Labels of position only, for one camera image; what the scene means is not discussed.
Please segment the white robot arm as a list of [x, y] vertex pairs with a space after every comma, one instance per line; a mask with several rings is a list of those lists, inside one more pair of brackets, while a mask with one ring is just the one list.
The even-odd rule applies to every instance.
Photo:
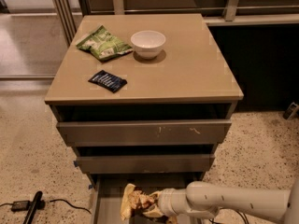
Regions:
[[215, 186], [202, 181], [186, 189], [163, 189], [158, 203], [146, 217], [188, 217], [210, 219], [220, 208], [233, 209], [276, 224], [299, 224], [299, 182], [288, 189], [243, 189]]

